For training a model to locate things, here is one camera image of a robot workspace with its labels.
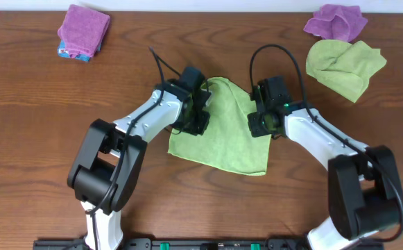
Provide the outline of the light green cloth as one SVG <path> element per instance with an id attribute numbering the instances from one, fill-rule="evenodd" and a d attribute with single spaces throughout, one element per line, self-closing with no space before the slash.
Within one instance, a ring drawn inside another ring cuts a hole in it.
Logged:
<path id="1" fill-rule="evenodd" d="M 213 95 L 206 108 L 210 119 L 205 132 L 172 134 L 168 153 L 226 172 L 265 175 L 271 137 L 251 136 L 247 115 L 256 111 L 255 102 L 227 78 L 212 77 L 207 83 Z"/>

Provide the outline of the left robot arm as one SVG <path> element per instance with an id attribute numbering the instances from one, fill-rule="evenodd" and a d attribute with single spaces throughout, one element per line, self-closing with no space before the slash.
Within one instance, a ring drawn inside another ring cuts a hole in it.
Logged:
<path id="1" fill-rule="evenodd" d="M 67 177 L 86 214 L 88 249 L 118 249 L 123 240 L 121 210 L 139 178 L 148 143 L 164 128 L 201 135 L 212 92 L 199 84 L 159 84 L 129 115 L 89 126 Z"/>

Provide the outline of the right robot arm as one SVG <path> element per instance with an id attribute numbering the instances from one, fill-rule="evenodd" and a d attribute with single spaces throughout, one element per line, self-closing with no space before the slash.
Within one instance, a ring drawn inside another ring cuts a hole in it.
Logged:
<path id="1" fill-rule="evenodd" d="M 329 217 L 308 232 L 309 249 L 380 248 L 402 234 L 403 189 L 388 147 L 353 140 L 273 79 L 253 86 L 250 98 L 257 107 L 248 115 L 252 136 L 288 138 L 327 170 Z M 374 237 L 394 226 L 394 236 Z"/>

